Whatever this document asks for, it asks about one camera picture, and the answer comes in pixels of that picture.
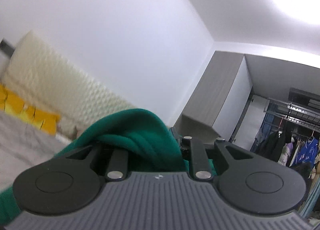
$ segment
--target yellow fabric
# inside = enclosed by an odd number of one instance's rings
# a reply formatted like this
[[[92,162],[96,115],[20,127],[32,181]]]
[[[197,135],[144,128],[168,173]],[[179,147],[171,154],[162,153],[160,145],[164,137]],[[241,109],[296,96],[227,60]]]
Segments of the yellow fabric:
[[[58,114],[48,113],[35,107],[28,106],[23,99],[1,84],[0,110],[3,110],[9,115],[18,117],[23,122],[29,123],[48,134],[56,134],[57,122],[60,120]]]

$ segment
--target green fabric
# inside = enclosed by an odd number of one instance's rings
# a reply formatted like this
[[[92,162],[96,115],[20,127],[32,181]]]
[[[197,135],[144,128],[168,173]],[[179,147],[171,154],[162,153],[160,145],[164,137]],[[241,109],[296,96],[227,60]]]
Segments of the green fabric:
[[[170,131],[155,114],[147,110],[130,109],[102,118],[55,157],[86,146],[92,140],[122,147],[137,155],[136,159],[130,159],[130,170],[185,171],[188,168],[188,162],[183,160]],[[19,213],[10,187],[0,194],[0,225],[9,223]]]

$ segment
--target textured cushion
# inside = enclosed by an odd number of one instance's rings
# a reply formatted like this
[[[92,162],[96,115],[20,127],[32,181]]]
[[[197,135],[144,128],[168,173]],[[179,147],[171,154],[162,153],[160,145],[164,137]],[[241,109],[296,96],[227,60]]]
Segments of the textured cushion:
[[[31,105],[61,115],[58,131],[72,137],[102,117],[132,104],[111,92],[29,32],[17,45],[1,77]]]

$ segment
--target silver screw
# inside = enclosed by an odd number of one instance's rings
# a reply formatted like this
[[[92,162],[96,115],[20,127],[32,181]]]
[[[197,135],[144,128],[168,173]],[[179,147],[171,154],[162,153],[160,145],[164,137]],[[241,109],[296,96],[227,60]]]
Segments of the silver screw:
[[[196,172],[196,177],[199,179],[208,179],[211,178],[211,173],[208,171],[201,170]]]
[[[107,176],[111,179],[120,179],[123,177],[123,173],[121,171],[113,170],[108,172]]]

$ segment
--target green cloth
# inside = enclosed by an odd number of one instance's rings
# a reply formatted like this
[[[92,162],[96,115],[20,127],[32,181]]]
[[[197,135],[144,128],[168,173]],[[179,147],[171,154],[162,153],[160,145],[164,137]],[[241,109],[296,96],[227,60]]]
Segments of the green cloth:
[[[130,170],[185,171],[188,167],[165,124],[147,110],[130,109],[102,118],[55,157],[86,146],[92,140],[122,147],[137,155],[137,159],[130,159]],[[0,194],[0,225],[9,223],[20,212],[10,187]]]

